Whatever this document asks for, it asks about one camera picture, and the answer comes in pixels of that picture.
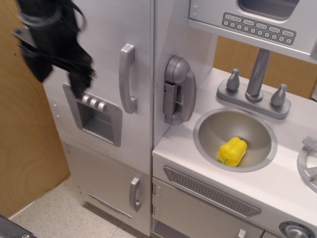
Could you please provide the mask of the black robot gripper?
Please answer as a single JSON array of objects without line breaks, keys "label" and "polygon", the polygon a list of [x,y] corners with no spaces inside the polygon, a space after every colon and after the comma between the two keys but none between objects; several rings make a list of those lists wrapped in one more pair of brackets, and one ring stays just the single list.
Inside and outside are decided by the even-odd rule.
[{"label": "black robot gripper", "polygon": [[57,66],[68,73],[71,90],[80,99],[94,77],[91,56],[77,42],[76,22],[58,22],[41,28],[16,28],[24,61],[39,82]]}]

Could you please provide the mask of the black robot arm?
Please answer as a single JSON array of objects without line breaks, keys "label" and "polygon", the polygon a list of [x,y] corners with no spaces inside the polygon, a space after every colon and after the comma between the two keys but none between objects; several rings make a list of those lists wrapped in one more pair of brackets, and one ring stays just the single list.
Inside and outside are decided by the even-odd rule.
[{"label": "black robot arm", "polygon": [[94,70],[92,57],[77,42],[81,31],[75,18],[80,8],[70,0],[19,0],[23,28],[13,35],[20,41],[24,61],[39,82],[57,66],[68,72],[75,98],[90,87]]}]

